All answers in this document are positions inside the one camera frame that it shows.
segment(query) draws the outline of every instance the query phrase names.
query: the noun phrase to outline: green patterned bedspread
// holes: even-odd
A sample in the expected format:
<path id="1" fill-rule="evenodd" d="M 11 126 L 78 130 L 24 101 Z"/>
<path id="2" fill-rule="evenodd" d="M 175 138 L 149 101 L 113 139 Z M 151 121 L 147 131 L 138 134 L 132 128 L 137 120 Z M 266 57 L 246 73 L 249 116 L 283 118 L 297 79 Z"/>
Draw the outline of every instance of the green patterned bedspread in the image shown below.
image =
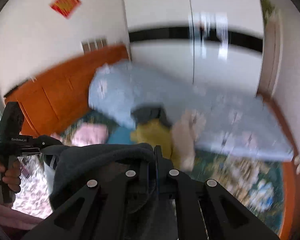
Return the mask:
<path id="1" fill-rule="evenodd" d="M 91 111 L 61 134 L 64 144 L 71 145 L 72 135 L 83 122 L 105 124 L 109 135 L 118 127 L 115 121 L 102 113 Z M 280 163 L 261 162 L 197 150 L 195 166 L 189 175 L 199 181 L 215 179 L 278 234 L 283 210 Z"/>

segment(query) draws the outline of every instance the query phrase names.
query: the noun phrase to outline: teal cloth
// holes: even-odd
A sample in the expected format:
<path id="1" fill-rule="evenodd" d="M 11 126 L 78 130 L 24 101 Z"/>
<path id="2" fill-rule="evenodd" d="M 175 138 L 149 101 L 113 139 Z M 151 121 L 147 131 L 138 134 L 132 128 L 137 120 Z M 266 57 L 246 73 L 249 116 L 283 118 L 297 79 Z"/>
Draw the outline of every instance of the teal cloth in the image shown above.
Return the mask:
<path id="1" fill-rule="evenodd" d="M 110 135 L 107 144 L 135 144 L 130 140 L 130 133 L 133 130 L 119 126 L 113 133 Z"/>

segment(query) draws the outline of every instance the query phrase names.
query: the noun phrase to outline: human hand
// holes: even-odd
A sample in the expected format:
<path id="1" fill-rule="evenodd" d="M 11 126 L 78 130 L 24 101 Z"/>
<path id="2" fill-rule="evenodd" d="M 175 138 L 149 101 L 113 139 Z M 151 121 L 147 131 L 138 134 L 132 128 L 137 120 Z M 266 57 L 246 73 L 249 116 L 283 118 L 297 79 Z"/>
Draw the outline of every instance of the human hand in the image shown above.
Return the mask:
<path id="1" fill-rule="evenodd" d="M 0 162 L 0 172 L 5 172 L 5 176 L 2 178 L 2 181 L 8 184 L 9 188 L 14 193 L 19 193 L 21 191 L 21 179 L 19 178 L 21 175 L 20 170 L 20 162 L 16 160 L 11 169 L 6 171 L 5 166 Z"/>

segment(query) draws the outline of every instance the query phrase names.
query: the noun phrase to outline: metal rivet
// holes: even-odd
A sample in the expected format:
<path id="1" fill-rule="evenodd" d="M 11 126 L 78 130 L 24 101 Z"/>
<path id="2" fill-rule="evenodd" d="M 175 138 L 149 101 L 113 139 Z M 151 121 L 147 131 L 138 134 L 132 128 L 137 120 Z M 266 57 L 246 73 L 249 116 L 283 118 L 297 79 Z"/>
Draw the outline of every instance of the metal rivet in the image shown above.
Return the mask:
<path id="1" fill-rule="evenodd" d="M 178 175 L 179 175 L 179 171 L 178 171 L 178 170 L 170 170 L 170 171 L 169 171 L 169 174 L 170 174 L 171 176 L 178 176 Z"/>
<path id="2" fill-rule="evenodd" d="M 96 185 L 98 185 L 98 182 L 95 179 L 91 179 L 87 182 L 88 187 L 95 187 Z"/>
<path id="3" fill-rule="evenodd" d="M 136 172 L 133 171 L 133 170 L 130 170 L 130 171 L 127 171 L 127 172 L 126 172 L 126 176 L 127 176 L 127 177 L 133 177 L 133 176 L 135 176 L 135 174 L 136 174 Z"/>
<path id="4" fill-rule="evenodd" d="M 209 187 L 215 187 L 215 186 L 217 185 L 217 182 L 216 182 L 214 179 L 209 179 L 209 180 L 207 181 L 207 185 L 208 185 Z"/>

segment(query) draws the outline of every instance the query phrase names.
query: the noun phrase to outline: beige stuffed toy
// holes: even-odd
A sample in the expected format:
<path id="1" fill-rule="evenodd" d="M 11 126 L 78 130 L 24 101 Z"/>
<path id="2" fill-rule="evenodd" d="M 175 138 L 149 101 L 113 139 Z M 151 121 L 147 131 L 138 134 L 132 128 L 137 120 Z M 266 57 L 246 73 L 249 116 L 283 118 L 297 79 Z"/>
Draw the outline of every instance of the beige stuffed toy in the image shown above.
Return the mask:
<path id="1" fill-rule="evenodd" d="M 171 161 L 176 169 L 192 171 L 194 167 L 194 142 L 204 130 L 206 119 L 197 111 L 189 111 L 181 116 L 171 129 L 173 153 Z"/>

